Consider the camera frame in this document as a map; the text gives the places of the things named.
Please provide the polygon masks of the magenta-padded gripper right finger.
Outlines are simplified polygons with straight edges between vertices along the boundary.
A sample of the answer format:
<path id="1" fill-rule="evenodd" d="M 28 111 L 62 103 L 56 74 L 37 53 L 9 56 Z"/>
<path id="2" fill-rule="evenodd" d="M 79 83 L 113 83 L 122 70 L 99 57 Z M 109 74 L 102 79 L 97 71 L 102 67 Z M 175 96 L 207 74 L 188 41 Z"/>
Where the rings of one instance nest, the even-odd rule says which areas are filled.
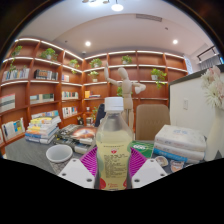
<path id="1" fill-rule="evenodd" d="M 147 159 L 132 148 L 129 158 L 129 176 L 132 188 L 141 188 L 165 177 L 167 173 L 155 159 Z"/>

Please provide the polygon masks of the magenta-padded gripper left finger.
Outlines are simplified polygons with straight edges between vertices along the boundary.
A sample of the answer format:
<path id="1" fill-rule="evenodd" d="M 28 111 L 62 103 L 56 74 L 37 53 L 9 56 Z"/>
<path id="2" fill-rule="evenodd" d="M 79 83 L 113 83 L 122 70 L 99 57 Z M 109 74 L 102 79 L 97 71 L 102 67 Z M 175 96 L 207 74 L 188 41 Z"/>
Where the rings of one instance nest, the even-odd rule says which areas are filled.
<path id="1" fill-rule="evenodd" d="M 93 148 L 80 159 L 71 159 L 61 170 L 59 177 L 81 187 L 93 189 L 97 171 L 97 148 Z"/>

